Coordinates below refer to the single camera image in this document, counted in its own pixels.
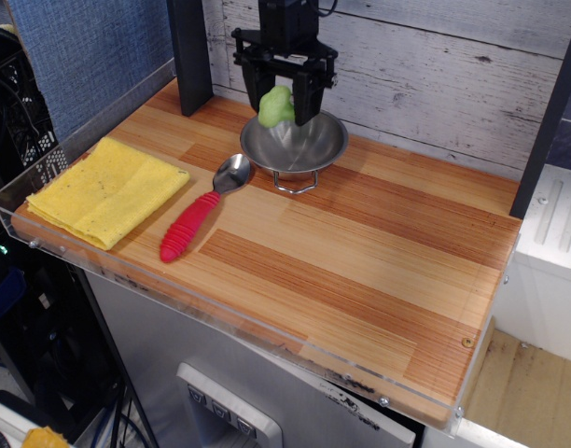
green vegetable toy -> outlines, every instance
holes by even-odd
[[[275,86],[265,93],[258,105],[258,122],[272,128],[280,121],[294,121],[294,105],[289,100],[291,95],[286,86]]]

yellow towel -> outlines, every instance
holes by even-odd
[[[188,172],[106,137],[26,200],[30,212],[109,250],[189,179]]]

metal bowl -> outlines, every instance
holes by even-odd
[[[275,187],[299,194],[318,185],[318,172],[336,161],[348,146],[348,132],[343,123],[327,112],[297,126],[294,121],[282,121],[265,128],[258,117],[249,120],[240,135],[244,154],[261,171],[273,176]],[[289,189],[279,180],[313,178],[312,185]]]

whitewashed wood wall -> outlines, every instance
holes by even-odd
[[[330,7],[332,0],[321,0]],[[247,103],[233,29],[257,0],[205,0],[215,93]],[[571,0],[340,0],[323,108],[348,131],[519,180],[571,37]]]

red spoon handle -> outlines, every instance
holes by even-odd
[[[169,263],[186,250],[204,219],[219,203],[221,195],[209,191],[192,203],[165,233],[160,247],[160,258]]]

